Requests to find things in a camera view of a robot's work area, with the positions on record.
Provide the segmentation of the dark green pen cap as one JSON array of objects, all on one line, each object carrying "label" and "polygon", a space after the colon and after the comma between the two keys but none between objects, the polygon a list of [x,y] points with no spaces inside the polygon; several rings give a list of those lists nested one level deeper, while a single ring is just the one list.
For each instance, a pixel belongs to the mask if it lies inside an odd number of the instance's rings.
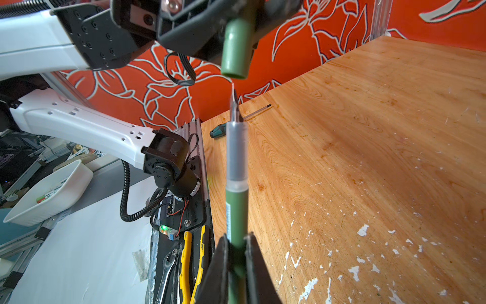
[{"label": "dark green pen cap", "polygon": [[227,24],[221,57],[221,74],[246,79],[253,52],[255,16],[240,16]]}]

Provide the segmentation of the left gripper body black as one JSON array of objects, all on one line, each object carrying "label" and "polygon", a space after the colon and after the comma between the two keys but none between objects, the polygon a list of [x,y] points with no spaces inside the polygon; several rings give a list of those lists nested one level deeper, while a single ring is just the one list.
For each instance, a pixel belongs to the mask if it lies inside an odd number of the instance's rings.
[{"label": "left gripper body black", "polygon": [[[111,18],[117,26],[142,37],[156,41],[156,23],[162,1],[111,1]],[[195,55],[204,61],[220,61],[224,46],[224,27]]]}]

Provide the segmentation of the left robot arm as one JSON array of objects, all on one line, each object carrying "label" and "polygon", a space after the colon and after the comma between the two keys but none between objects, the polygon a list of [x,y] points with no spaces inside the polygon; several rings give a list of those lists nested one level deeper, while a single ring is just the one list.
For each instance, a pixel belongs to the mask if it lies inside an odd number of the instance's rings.
[{"label": "left robot arm", "polygon": [[301,1],[21,1],[1,7],[1,129],[94,148],[151,174],[180,198],[198,192],[188,142],[92,108],[64,70],[126,67],[154,43],[245,79],[258,41]]}]

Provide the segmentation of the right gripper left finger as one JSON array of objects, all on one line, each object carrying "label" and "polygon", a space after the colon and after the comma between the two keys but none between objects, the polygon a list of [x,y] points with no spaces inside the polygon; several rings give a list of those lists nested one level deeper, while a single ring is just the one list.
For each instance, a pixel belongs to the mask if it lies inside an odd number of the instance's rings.
[{"label": "right gripper left finger", "polygon": [[207,273],[197,289],[195,303],[227,304],[229,299],[230,243],[224,234],[218,242]]}]

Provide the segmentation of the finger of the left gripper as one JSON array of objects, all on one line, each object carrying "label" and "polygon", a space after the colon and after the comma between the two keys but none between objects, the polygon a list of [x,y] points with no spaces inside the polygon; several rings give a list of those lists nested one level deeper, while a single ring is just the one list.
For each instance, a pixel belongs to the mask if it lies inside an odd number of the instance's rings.
[{"label": "finger of the left gripper", "polygon": [[236,0],[162,1],[156,40],[169,50],[195,55],[242,8]]},{"label": "finger of the left gripper", "polygon": [[271,0],[264,1],[257,9],[256,25],[253,35],[253,43],[278,28],[288,19],[292,18],[300,10],[302,0]]}]

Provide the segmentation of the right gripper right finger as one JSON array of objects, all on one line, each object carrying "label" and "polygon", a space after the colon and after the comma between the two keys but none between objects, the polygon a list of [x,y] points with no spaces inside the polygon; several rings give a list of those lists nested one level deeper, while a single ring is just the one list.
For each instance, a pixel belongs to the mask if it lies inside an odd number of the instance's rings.
[{"label": "right gripper right finger", "polygon": [[244,239],[247,303],[282,304],[254,233],[249,233]]}]

